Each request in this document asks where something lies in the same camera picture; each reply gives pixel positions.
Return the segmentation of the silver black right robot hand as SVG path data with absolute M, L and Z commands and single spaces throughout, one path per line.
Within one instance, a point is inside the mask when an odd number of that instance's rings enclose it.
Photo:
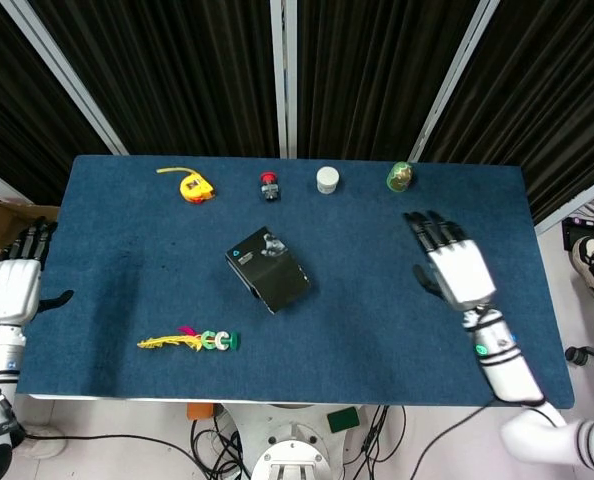
M 403 217 L 433 275 L 421 265 L 412 267 L 423 289 L 462 312 L 491 302 L 496 287 L 490 272 L 477 244 L 459 224 L 431 210 L 406 212 Z

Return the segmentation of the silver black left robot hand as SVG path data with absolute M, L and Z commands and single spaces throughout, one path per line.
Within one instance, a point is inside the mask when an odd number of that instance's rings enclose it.
M 22 327 L 36 315 L 63 307 L 71 289 L 55 298 L 40 297 L 42 274 L 58 223 L 45 217 L 22 230 L 0 253 L 0 325 Z

